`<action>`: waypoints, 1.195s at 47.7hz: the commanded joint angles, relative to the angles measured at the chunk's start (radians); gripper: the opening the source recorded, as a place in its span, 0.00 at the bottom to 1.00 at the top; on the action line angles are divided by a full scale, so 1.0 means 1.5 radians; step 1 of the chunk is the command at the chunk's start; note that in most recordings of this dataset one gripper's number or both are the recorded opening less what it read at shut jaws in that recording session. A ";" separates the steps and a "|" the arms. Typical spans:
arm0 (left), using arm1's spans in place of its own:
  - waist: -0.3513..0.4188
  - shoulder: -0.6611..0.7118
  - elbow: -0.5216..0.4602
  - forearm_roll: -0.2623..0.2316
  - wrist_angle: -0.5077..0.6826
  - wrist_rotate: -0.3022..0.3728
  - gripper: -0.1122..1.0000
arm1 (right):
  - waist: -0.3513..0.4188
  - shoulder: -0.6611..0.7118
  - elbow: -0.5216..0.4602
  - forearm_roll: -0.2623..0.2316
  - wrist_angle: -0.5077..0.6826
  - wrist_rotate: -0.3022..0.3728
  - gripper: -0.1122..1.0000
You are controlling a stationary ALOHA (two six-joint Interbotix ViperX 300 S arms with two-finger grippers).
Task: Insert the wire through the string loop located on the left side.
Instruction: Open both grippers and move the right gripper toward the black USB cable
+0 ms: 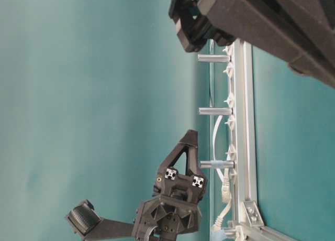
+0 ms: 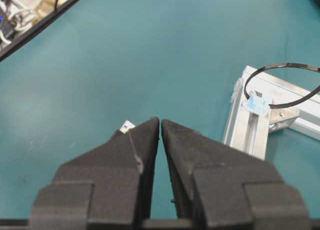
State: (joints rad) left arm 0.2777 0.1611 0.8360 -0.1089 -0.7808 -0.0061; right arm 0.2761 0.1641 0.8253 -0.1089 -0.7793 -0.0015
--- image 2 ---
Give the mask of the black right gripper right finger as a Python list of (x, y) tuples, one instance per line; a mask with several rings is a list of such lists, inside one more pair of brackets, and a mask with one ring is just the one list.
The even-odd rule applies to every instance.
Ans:
[(273, 164), (168, 119), (161, 134), (187, 215), (204, 229), (311, 229), (301, 194)]

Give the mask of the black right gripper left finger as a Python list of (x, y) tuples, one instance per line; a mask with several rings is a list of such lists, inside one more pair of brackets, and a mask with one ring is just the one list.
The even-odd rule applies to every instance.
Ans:
[(32, 230), (133, 230), (151, 214), (157, 117), (62, 164), (30, 212)]

